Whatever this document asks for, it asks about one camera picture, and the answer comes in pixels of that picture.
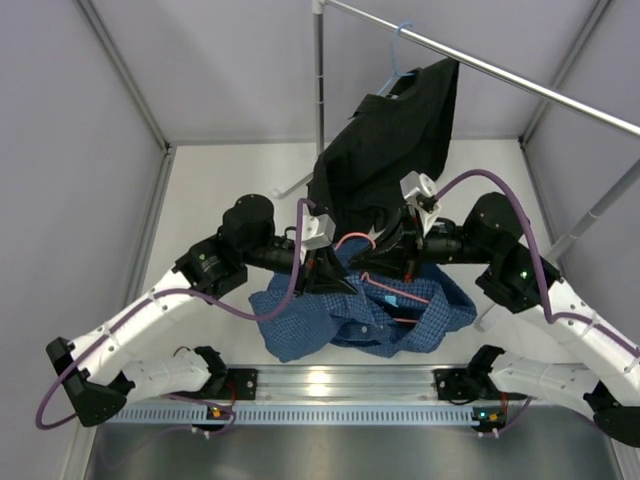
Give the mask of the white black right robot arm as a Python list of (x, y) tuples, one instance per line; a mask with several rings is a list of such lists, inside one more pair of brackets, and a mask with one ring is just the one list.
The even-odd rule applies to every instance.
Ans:
[(639, 445), (639, 348), (582, 301), (568, 281), (533, 248), (521, 244), (530, 227), (510, 199), (490, 192), (476, 201), (462, 225), (439, 218), (424, 229), (428, 200), (401, 209), (390, 232), (349, 262), (371, 274), (409, 281), (426, 264), (480, 264), (476, 284), (512, 317), (563, 345), (581, 367), (562, 367), (485, 345), (457, 384), (470, 400), (501, 394), (534, 397), (574, 411), (604, 434)]

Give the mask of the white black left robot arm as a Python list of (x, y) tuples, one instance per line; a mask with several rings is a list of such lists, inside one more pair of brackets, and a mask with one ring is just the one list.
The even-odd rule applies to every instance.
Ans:
[[(167, 359), (136, 358), (154, 337), (201, 306), (265, 323), (281, 315), (297, 295), (355, 293), (335, 256), (336, 226), (328, 213), (313, 201), (300, 199), (295, 237), (289, 239), (277, 235), (274, 212), (265, 196), (241, 197), (223, 214), (214, 235), (191, 246), (131, 305), (85, 335), (51, 341), (46, 353), (58, 377), (37, 409), (37, 427), (55, 427), (45, 422), (44, 412), (58, 388), (64, 389), (73, 407), (70, 417), (86, 428), (153, 397), (184, 393), (200, 400), (221, 395), (227, 367), (211, 347), (196, 347)], [(267, 313), (245, 313), (222, 300), (247, 282), (249, 267), (289, 276), (282, 299)]]

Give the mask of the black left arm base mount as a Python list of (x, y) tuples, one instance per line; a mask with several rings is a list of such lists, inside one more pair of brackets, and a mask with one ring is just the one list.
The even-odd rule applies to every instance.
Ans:
[(209, 380), (198, 391), (179, 391), (175, 395), (197, 400), (241, 400), (256, 398), (258, 370), (252, 368), (230, 368), (226, 375)]

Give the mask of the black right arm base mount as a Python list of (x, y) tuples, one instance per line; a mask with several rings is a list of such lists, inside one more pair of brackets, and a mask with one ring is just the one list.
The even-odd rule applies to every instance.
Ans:
[(493, 398), (487, 376), (467, 368), (437, 369), (434, 380), (438, 399), (454, 405)]

